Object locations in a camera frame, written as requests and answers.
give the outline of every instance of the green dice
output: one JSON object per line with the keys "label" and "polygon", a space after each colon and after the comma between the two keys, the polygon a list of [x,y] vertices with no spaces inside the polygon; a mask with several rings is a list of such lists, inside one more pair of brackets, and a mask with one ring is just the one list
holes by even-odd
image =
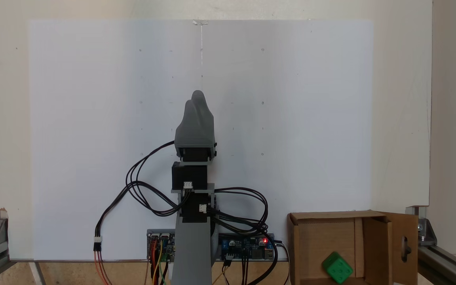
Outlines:
{"label": "green dice", "polygon": [[353,269],[349,264],[340,257],[337,251],[330,254],[327,259],[321,264],[326,273],[330,275],[335,282],[342,284],[353,273]]}

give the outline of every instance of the white wall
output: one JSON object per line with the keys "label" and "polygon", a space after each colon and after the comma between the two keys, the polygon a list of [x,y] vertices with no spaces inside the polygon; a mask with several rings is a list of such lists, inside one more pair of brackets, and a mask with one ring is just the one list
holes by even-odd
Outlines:
{"label": "white wall", "polygon": [[432,0],[0,0],[0,208],[12,259],[33,256],[27,20],[37,18],[372,20],[373,209],[428,204]]}
{"label": "white wall", "polygon": [[456,254],[456,0],[434,0],[431,221],[438,245]]}

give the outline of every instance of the cardboard box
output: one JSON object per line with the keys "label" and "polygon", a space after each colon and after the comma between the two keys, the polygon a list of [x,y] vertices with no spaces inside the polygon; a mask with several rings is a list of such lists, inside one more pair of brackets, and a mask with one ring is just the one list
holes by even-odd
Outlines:
{"label": "cardboard box", "polygon": [[333,251],[353,268],[345,285],[418,282],[416,215],[376,211],[290,213],[288,237],[293,285],[337,284],[321,266]]}

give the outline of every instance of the circuit board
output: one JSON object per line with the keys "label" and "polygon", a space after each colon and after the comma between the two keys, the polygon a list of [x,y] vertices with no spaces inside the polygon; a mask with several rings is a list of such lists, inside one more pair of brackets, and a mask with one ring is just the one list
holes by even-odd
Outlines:
{"label": "circuit board", "polygon": [[[147,258],[150,258],[154,249],[154,258],[159,258],[160,245],[163,245],[161,262],[174,262],[175,260],[175,230],[155,229],[147,230]],[[226,255],[233,260],[240,260],[242,256],[249,260],[273,260],[274,249],[271,242],[264,237],[235,237],[221,235],[219,238],[218,260],[224,261]]]}
{"label": "circuit board", "polygon": [[155,258],[159,258],[160,245],[163,246],[161,262],[174,262],[175,260],[175,230],[147,230],[147,259],[154,249]]}
{"label": "circuit board", "polygon": [[274,248],[268,238],[261,236],[254,237],[221,237],[219,238],[221,246],[221,260],[226,256],[232,256],[234,260],[246,257],[249,260],[273,260]]}

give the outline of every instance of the white connector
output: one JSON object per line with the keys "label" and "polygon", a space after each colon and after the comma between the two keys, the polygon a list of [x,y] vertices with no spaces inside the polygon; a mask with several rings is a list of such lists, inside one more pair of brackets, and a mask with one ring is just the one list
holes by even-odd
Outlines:
{"label": "white connector", "polygon": [[184,189],[193,189],[193,182],[184,182]]}

